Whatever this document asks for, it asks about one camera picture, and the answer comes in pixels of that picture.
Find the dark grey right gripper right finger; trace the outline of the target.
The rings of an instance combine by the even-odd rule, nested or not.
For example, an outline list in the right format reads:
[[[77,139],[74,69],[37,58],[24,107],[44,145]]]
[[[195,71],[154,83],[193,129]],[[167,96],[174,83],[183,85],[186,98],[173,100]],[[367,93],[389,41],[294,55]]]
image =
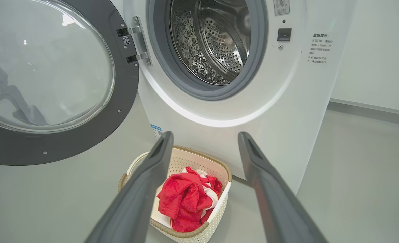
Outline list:
[[[238,147],[244,176],[255,189],[267,243],[328,243],[249,133],[238,134]]]

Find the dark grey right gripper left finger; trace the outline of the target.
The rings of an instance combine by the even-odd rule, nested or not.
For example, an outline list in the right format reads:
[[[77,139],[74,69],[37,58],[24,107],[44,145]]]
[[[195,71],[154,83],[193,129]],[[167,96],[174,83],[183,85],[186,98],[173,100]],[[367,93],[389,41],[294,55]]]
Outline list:
[[[164,132],[85,243],[145,242],[156,190],[166,180],[173,145],[173,133]]]

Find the grey round glass washer door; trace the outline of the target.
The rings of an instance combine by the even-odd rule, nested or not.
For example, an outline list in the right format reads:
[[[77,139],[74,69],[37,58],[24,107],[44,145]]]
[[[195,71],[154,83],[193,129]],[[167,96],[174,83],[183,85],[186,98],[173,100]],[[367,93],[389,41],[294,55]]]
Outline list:
[[[96,146],[136,99],[132,28],[111,0],[0,0],[0,165]]]

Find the cream perforated laundry basket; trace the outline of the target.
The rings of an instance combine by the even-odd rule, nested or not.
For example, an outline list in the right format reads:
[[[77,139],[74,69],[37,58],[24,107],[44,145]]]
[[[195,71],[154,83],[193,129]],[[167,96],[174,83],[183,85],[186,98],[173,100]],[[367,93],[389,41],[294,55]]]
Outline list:
[[[167,227],[158,222],[159,199],[155,198],[150,216],[150,225],[177,243],[208,243],[216,231],[227,206],[228,193],[232,183],[232,173],[229,166],[209,154],[174,145],[167,177],[182,172],[182,169],[187,166],[205,172],[209,176],[214,176],[223,184],[222,193],[210,217],[203,225],[194,231],[186,233],[177,232],[171,227]]]

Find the white front-load washing machine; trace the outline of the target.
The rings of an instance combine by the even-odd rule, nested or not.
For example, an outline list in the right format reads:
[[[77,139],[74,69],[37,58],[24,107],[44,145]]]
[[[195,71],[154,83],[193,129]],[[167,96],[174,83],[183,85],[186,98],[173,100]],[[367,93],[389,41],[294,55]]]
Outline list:
[[[245,178],[249,133],[297,192],[331,97],[357,0],[111,0],[133,27],[154,137]]]

